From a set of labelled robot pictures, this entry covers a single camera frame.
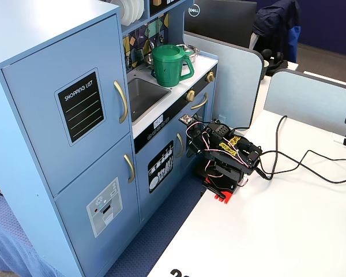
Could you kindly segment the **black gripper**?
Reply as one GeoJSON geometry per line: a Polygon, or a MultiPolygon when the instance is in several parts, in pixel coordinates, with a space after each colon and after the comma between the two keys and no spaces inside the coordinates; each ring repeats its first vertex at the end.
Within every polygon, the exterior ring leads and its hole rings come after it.
{"type": "Polygon", "coordinates": [[[199,155],[209,149],[207,127],[204,123],[191,123],[187,127],[187,158],[199,155]]]}

